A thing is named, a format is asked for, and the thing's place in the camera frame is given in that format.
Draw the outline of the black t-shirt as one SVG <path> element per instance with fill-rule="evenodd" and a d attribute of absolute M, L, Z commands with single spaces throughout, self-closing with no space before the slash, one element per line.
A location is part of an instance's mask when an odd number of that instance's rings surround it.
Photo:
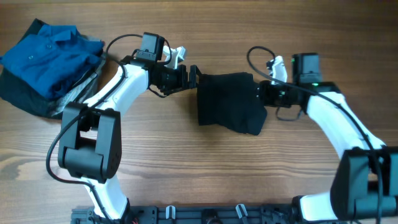
<path fill-rule="evenodd" d="M 267 111 L 257 97 L 258 87 L 251 73 L 200 75 L 198 124 L 218 124 L 237 133 L 259 135 Z"/>

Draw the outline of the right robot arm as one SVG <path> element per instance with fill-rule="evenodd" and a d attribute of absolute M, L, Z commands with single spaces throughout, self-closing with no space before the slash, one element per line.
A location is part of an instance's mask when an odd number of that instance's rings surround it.
<path fill-rule="evenodd" d="M 397 216 L 397 148 L 375 137 L 355 116 L 333 82 L 293 85 L 260 82 L 266 106 L 299 105 L 325 133 L 340 158 L 327 192 L 295 197 L 297 223 Z"/>

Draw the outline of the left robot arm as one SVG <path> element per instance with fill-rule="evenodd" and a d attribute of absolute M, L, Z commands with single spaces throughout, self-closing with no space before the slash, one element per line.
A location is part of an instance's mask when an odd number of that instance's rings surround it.
<path fill-rule="evenodd" d="M 180 61 L 128 55 L 100 92 L 64 109 L 62 129 L 52 144 L 59 147 L 58 164 L 71 175 L 69 183 L 84 185 L 94 203 L 86 222 L 133 223 L 129 199 L 116 175 L 122 158 L 121 118 L 152 85 L 163 97 L 196 88 L 198 67 L 187 68 Z"/>

